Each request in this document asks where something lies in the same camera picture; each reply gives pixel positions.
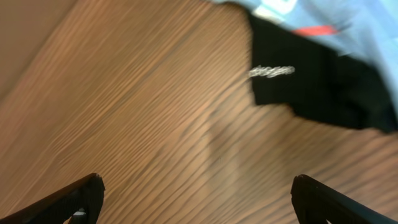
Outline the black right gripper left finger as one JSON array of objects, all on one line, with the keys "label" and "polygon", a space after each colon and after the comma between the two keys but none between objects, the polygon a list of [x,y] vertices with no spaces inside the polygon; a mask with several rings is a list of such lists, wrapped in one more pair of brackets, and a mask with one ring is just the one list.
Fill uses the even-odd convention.
[{"label": "black right gripper left finger", "polygon": [[1,224],[96,224],[105,186],[99,174],[89,174],[47,197],[1,218]]}]

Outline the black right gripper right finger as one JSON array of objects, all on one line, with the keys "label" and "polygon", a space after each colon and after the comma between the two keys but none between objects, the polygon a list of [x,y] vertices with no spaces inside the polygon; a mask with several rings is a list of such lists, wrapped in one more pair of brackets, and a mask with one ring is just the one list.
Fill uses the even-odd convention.
[{"label": "black right gripper right finger", "polygon": [[300,224],[397,224],[308,175],[294,177],[290,193]]}]

